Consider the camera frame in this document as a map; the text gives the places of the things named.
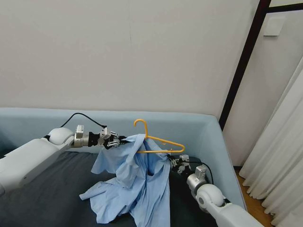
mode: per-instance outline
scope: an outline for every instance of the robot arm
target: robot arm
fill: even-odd
[[[103,145],[109,149],[127,143],[122,139],[125,137],[109,128],[98,134],[84,133],[83,125],[78,125],[75,133],[67,128],[53,129],[47,136],[29,141],[0,159],[0,196],[31,182],[71,147]]]
[[[263,226],[242,207],[226,199],[219,188],[207,183],[205,165],[197,166],[193,172],[189,166],[188,155],[180,155],[179,159],[172,161],[172,168],[186,177],[192,196],[198,202],[200,209],[210,213],[218,227]]]

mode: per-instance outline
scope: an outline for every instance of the black cable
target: black cable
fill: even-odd
[[[211,176],[211,178],[212,178],[212,184],[214,184],[214,178],[213,178],[212,170],[210,169],[210,167],[209,167],[207,164],[205,164],[204,162],[187,162],[187,161],[182,161],[182,162],[186,162],[186,163],[197,163],[197,164],[205,165],[205,166],[208,168],[209,172],[210,172],[210,176]]]
[[[102,124],[99,124],[98,122],[96,122],[95,120],[91,119],[90,117],[88,117],[87,115],[83,114],[83,113],[74,113],[60,128],[62,128],[63,126],[65,126],[67,124],[67,122],[70,121],[70,119],[75,116],[75,115],[82,115],[82,116],[85,116],[86,118],[90,119],[92,122],[94,122],[95,124],[101,126],[102,128],[106,128],[107,126],[106,125],[102,125]]]

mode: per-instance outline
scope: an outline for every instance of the yellow clothes hanger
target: yellow clothes hanger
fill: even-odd
[[[160,138],[157,138],[157,137],[149,136],[148,131],[147,131],[146,121],[143,120],[143,119],[137,119],[137,120],[134,121],[134,127],[136,127],[137,122],[143,122],[144,127],[145,127],[145,138],[146,139],[150,138],[150,139],[153,139],[153,140],[159,140],[163,143],[169,143],[169,144],[176,145],[176,146],[182,148],[182,150],[173,150],[173,149],[170,149],[170,150],[146,150],[146,151],[138,151],[138,153],[181,153],[185,150],[185,146],[182,145],[182,144],[178,144],[178,143],[175,143],[175,142],[171,142],[169,140],[164,140],[164,139],[160,139]]]

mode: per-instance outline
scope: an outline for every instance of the white wall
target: white wall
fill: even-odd
[[[220,116],[258,0],[2,0],[0,106]]]
[[[264,37],[268,17],[281,14],[286,22],[280,36]],[[235,166],[241,166],[251,152],[302,58],[302,28],[303,11],[267,15],[223,131]]]

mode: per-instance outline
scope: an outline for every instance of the dark gray bed sheet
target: dark gray bed sheet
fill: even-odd
[[[135,227],[125,214],[109,224],[97,224],[89,200],[79,194],[98,181],[115,175],[90,172],[97,154],[65,152],[35,180],[0,197],[0,227]],[[192,198],[185,181],[170,173],[170,221],[172,227],[216,227]]]

